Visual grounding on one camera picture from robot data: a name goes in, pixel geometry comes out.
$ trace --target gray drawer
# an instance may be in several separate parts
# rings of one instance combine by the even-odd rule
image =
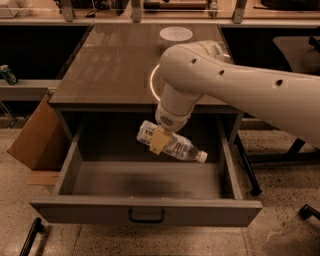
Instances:
[[[193,114],[181,134],[205,164],[154,155],[136,141],[151,113],[87,113],[53,196],[31,201],[51,223],[245,227],[262,205],[243,200],[220,116]]]

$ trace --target speckled floor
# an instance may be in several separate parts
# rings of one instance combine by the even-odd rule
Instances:
[[[33,220],[28,204],[48,195],[44,186],[26,185],[30,170],[6,153],[21,131],[0,129],[0,255],[19,255]],[[294,138],[277,130],[241,130],[248,153],[285,152]],[[250,195],[238,151],[235,167],[247,198],[262,211],[248,228],[51,225],[38,234],[30,255],[320,255],[320,222],[298,216],[306,203],[320,209],[319,165],[255,165],[263,192]]]

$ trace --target desk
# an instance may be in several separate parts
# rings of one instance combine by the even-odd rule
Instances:
[[[31,201],[49,222],[248,226],[261,210],[237,181],[229,143],[243,114],[233,107],[204,97],[182,131],[208,150],[206,164],[157,157],[136,141],[154,118],[149,77],[168,26],[97,24],[88,36],[50,100],[72,143],[52,197]],[[192,41],[224,45],[216,25],[183,27]]]

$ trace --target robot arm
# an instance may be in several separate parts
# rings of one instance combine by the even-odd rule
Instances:
[[[320,148],[320,77],[237,66],[223,61],[213,41],[181,44],[160,59],[166,85],[156,120],[180,130],[209,95]]]

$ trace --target drawer handle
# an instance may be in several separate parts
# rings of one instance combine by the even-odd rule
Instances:
[[[132,223],[143,223],[143,224],[159,224],[162,223],[165,219],[165,211],[162,210],[161,217],[158,220],[143,220],[143,219],[135,219],[132,217],[132,209],[129,209],[128,217]]]

